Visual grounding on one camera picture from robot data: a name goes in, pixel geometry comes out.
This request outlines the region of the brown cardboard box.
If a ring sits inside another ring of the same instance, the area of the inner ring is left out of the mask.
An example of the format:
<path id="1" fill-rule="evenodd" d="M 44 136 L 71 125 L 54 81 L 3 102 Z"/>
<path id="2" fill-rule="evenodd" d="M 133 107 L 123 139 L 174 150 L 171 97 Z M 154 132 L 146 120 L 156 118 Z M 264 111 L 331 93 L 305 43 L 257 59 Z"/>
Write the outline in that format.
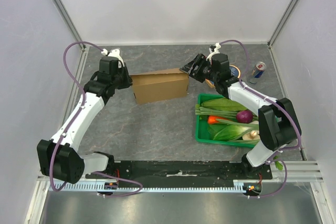
<path id="1" fill-rule="evenodd" d="M 185 97 L 189 76 L 178 68 L 133 74 L 132 90 L 137 104 Z"/>

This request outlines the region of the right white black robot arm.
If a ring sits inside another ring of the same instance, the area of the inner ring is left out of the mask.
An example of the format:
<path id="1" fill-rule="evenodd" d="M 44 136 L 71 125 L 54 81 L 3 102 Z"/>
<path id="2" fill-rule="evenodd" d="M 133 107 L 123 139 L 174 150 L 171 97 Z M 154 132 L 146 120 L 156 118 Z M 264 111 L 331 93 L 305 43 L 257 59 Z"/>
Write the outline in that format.
<path id="1" fill-rule="evenodd" d="M 198 54 L 180 70 L 199 82 L 210 80 L 219 94 L 258 116 L 260 141 L 243 157 L 240 166 L 245 178 L 254 178 L 261 165 L 269 164 L 278 152 L 290 149 L 293 141 L 298 141 L 297 147 L 301 146 L 301 129 L 292 102 L 287 98 L 267 97 L 245 85 L 232 75 L 227 55 L 206 58 Z"/>

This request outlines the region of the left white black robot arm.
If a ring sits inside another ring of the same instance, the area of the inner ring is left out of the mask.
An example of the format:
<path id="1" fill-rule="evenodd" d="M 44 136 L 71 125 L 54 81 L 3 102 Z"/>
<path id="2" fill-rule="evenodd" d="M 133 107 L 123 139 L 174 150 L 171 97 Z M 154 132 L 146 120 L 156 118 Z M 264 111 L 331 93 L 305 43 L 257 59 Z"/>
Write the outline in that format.
<path id="1" fill-rule="evenodd" d="M 80 156 L 79 145 L 88 127 L 116 90 L 130 87 L 132 79 L 121 56 L 115 51 L 100 59 L 99 70 L 85 84 L 80 100 L 64 125 L 50 140 L 41 140 L 37 154 L 41 173 L 49 179 L 75 184 L 86 174 L 103 178 L 115 173 L 112 156 L 102 152 Z"/>

